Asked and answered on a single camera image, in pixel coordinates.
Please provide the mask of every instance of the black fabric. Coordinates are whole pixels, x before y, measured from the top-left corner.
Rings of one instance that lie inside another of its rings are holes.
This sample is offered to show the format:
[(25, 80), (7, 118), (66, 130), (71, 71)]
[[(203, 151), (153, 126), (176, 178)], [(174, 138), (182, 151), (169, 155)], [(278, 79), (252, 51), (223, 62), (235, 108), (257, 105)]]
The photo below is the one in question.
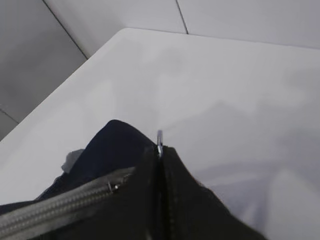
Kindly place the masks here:
[(94, 218), (59, 236), (117, 240), (264, 240), (235, 217), (190, 175), (176, 151), (153, 149), (144, 156), (126, 186), (106, 201)]
[(75, 189), (115, 170), (136, 166), (146, 148), (154, 143), (136, 128), (109, 121), (90, 141), (69, 173), (58, 177), (40, 200)]
[[(154, 143), (117, 120), (97, 133), (70, 173), (57, 178), (37, 201), (129, 167), (135, 167), (135, 171), (127, 184), (105, 201), (98, 214), (35, 239), (265, 239), (233, 217), (209, 189), (199, 185), (173, 148), (164, 147), (159, 160)], [(30, 203), (3, 209), (12, 211)]]

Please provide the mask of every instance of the white tabletop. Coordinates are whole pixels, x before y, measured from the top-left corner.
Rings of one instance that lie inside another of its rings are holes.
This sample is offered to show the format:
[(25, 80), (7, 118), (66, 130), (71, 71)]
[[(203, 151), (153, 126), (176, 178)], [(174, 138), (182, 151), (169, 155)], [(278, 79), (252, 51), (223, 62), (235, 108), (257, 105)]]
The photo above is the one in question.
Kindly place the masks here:
[(31, 200), (109, 120), (163, 129), (270, 239), (320, 236), (320, 51), (123, 29), (0, 142), (0, 204)]

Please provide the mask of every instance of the metal zipper pull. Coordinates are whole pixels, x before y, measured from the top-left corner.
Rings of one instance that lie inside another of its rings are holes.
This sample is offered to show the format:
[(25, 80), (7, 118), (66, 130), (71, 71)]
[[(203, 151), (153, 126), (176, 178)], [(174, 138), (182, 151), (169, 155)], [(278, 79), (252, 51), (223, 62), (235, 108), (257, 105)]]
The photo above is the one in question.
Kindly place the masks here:
[(156, 146), (158, 149), (158, 157), (161, 159), (164, 155), (164, 142), (163, 142), (163, 132), (162, 130), (158, 130), (156, 137)]

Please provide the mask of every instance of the gray floor tile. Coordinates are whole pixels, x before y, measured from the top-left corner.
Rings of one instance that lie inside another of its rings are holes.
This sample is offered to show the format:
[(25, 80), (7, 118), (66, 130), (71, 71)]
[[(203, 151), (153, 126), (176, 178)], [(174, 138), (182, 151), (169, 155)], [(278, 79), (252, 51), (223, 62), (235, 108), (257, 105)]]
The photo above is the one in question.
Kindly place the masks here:
[(42, 1), (0, 1), (0, 108), (15, 120), (85, 61)]
[(17, 123), (0, 110), (0, 141), (17, 126)]

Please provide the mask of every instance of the gray zipper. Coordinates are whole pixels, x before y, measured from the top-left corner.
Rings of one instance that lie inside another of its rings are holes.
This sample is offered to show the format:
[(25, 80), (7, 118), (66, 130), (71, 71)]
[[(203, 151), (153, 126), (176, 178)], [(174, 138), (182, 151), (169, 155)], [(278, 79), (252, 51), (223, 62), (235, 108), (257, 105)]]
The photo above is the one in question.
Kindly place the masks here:
[(133, 168), (120, 169), (59, 196), (0, 216), (1, 240), (26, 240), (94, 215)]

